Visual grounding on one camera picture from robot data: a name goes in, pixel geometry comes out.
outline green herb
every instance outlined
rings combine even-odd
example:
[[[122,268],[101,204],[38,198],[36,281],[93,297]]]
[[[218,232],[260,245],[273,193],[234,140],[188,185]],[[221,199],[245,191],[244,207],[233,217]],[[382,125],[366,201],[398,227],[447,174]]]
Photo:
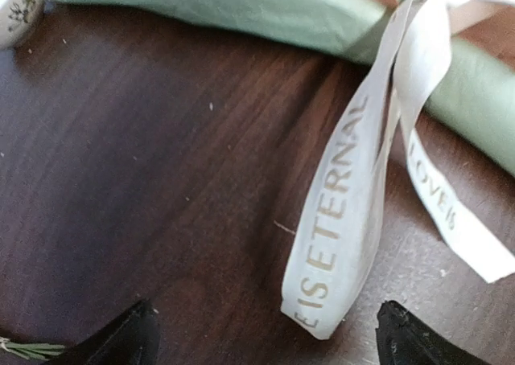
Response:
[[[0,348],[22,359],[45,361],[61,355],[66,347],[50,343],[15,343],[8,338],[0,337]]]

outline green fabric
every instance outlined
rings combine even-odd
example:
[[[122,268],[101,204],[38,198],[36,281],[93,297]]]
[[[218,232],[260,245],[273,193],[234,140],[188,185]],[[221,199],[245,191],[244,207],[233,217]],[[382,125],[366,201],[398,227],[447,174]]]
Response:
[[[118,4],[197,25],[244,31],[371,64],[389,10],[370,0],[56,0]],[[453,39],[451,69],[426,110],[515,176],[511,68]]]

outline satin ribbon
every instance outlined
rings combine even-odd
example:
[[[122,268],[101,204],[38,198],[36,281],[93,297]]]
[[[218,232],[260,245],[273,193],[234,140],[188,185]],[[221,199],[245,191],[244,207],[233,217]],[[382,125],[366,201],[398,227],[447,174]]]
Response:
[[[468,1],[405,0],[396,9],[370,73],[323,152],[286,266],[281,307],[318,339],[331,337],[372,267],[399,122],[411,181],[448,246],[488,283],[515,273],[513,254],[459,201],[414,128],[451,63],[447,7]]]

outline white ribbon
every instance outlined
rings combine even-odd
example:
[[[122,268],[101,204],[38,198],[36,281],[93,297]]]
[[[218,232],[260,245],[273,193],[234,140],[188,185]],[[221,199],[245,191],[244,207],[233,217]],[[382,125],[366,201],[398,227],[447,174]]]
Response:
[[[515,257],[459,201],[414,128],[451,63],[447,5],[463,1],[405,0],[397,8],[370,73],[323,152],[286,266],[281,307],[318,339],[330,338],[372,267],[386,165],[399,121],[411,181],[449,247],[488,283],[515,273]]]
[[[9,353],[12,353],[12,350],[7,347],[7,344],[10,342],[10,339],[0,337],[0,349],[3,351],[7,351]]]

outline wooden table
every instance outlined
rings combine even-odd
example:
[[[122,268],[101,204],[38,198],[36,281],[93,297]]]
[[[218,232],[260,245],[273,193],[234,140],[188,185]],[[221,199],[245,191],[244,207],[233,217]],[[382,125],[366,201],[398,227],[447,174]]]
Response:
[[[368,365],[375,314],[395,299],[492,365],[511,363],[515,276],[486,285],[439,239],[399,141],[379,253],[346,322],[318,342],[280,313],[293,236],[277,224],[295,229],[365,72],[138,10],[49,10],[29,42],[0,53],[2,334],[75,343],[151,297],[162,365]],[[515,250],[513,178],[429,117],[418,127]]]

